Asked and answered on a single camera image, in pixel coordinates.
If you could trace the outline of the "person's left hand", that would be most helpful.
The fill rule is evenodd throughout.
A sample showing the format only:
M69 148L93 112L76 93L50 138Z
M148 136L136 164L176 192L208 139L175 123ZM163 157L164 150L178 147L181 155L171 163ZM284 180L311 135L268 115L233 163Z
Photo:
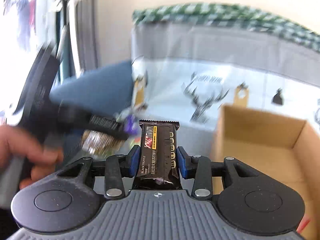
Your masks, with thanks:
M20 182L20 189L53 173L55 166L63 161L62 149L46 148L25 130L16 126L2 125L1 168L9 163L13 155L27 158L34 164L30 175Z

